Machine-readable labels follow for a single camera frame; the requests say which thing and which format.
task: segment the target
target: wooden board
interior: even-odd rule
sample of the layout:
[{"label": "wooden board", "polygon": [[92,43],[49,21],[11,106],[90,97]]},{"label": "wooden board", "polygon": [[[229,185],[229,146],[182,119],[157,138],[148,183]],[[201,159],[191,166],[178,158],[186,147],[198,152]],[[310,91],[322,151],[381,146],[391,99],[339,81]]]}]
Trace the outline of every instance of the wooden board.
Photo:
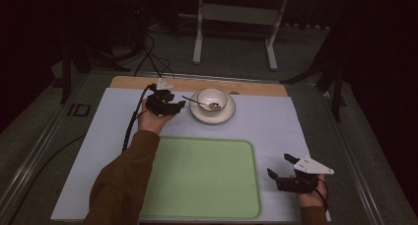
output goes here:
[{"label": "wooden board", "polygon": [[[227,93],[236,92],[243,95],[287,97],[287,91],[283,85],[262,84],[236,81],[196,80],[196,79],[164,79],[174,85],[173,91],[196,92],[205,88],[221,89]],[[110,87],[121,89],[145,89],[147,85],[157,83],[158,78],[116,76]]]}]

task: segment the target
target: table leg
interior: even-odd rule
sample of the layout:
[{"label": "table leg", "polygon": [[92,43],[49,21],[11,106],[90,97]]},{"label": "table leg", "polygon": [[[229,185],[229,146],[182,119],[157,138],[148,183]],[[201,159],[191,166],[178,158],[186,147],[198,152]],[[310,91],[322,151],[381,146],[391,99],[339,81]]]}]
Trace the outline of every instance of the table leg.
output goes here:
[{"label": "table leg", "polygon": [[274,26],[273,26],[273,33],[271,34],[270,38],[267,38],[265,40],[265,48],[267,50],[268,62],[270,64],[270,70],[272,71],[277,70],[277,62],[276,62],[276,56],[274,54],[273,43],[274,43],[274,40],[276,39],[277,32],[279,31],[287,2],[288,0],[282,1],[280,10],[277,13],[276,22],[274,23]]},{"label": "table leg", "polygon": [[196,43],[194,44],[193,64],[200,63],[200,56],[202,54],[202,22],[203,22],[203,0],[199,0],[199,7],[197,9],[197,35]]}]

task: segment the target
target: white tag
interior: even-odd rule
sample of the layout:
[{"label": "white tag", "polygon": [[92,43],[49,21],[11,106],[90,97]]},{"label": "white tag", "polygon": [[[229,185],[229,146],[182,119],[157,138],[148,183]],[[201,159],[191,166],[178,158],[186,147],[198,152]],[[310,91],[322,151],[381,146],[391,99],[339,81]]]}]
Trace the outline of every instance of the white tag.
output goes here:
[{"label": "white tag", "polygon": [[334,170],[323,166],[321,163],[307,156],[295,164],[295,169],[307,174],[334,174]]},{"label": "white tag", "polygon": [[157,90],[167,90],[167,89],[172,89],[173,87],[174,85],[166,83],[161,78],[158,79]]}]

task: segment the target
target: saucer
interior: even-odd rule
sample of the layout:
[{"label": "saucer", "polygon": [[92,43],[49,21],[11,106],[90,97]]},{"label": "saucer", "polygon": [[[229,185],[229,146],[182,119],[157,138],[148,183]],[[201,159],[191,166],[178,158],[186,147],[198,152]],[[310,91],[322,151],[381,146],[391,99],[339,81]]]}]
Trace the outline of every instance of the saucer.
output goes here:
[{"label": "saucer", "polygon": [[[200,91],[197,91],[190,99],[197,101],[197,96],[199,93]],[[207,124],[218,124],[225,122],[234,115],[236,109],[234,99],[227,93],[225,93],[225,95],[228,98],[228,103],[221,111],[209,112],[201,108],[199,104],[189,101],[190,111],[197,119]]]}]

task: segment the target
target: white table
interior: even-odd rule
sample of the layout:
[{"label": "white table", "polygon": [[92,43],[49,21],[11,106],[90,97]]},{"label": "white table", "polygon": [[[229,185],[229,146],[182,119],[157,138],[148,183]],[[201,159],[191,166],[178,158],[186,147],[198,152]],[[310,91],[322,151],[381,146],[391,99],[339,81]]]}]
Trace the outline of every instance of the white table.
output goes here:
[{"label": "white table", "polygon": [[[120,154],[124,131],[141,93],[141,90],[135,89],[109,88],[105,91],[52,213],[52,220],[84,219],[88,212],[88,198],[93,182],[102,167]],[[174,93],[174,101],[177,102],[182,100],[181,95],[190,97],[194,92]],[[255,95],[233,95],[233,98],[237,111],[229,121],[219,125],[203,124],[186,107],[169,121],[162,135],[232,138],[251,142],[261,200],[260,215],[254,219],[238,221],[176,217],[140,218],[140,221],[281,223],[300,220],[295,196],[278,191],[275,182],[266,172],[270,168],[280,176],[288,177],[294,174],[293,165],[284,160],[284,153],[295,157],[310,155],[292,100],[289,97]]]}]

